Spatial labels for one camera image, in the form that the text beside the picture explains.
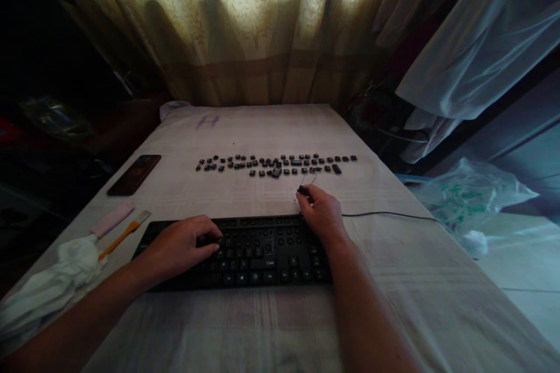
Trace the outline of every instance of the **black keyboard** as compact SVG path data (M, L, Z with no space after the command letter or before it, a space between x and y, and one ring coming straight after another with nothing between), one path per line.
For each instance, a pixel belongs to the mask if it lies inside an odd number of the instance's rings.
M220 250L151 291L331 283L324 248L301 215L213 219L213 222L223 237L218 240L200 237L197 246L217 242ZM132 258L172 223L175 222L151 222Z

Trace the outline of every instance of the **table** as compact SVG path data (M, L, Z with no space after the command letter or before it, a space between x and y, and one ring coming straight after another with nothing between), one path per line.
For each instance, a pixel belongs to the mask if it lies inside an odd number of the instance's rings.
M162 159L132 197L136 210L100 248L141 210L152 216L111 254L97 283L130 260L149 221L299 212L294 199L301 175L275 180L250 177L248 169L196 172L199 159L302 153L357 155L357 162L339 164L342 175L323 171L315 181L338 198L344 213L430 216L328 105L179 108L22 281L54 263L59 244L86 235L126 199L106 191L140 154ZM441 226L379 214L344 223L426 370L559 370L558 353ZM84 371L340 371L332 293L311 286L145 294Z

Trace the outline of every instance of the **right hand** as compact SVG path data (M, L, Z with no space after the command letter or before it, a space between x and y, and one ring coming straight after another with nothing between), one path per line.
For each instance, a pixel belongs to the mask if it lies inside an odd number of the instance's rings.
M348 234L344 229L342 209L337 199L315 185L304 187L309 189L310 198L299 192L296 197L307 225L321 239L325 248L346 242Z

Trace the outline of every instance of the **smartphone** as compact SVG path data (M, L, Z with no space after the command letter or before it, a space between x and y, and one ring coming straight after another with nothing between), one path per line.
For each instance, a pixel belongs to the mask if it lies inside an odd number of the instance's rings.
M107 195L128 196L135 193L161 158L159 154L143 154L139 156L117 182L109 188Z

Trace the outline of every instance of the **left hand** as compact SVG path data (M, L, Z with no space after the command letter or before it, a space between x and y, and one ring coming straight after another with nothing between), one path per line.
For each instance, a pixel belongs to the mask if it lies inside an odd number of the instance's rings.
M197 248L197 238L204 234L214 238L223 236L208 216L189 217L173 223L131 264L139 278L151 288L192 268L220 248L218 244Z

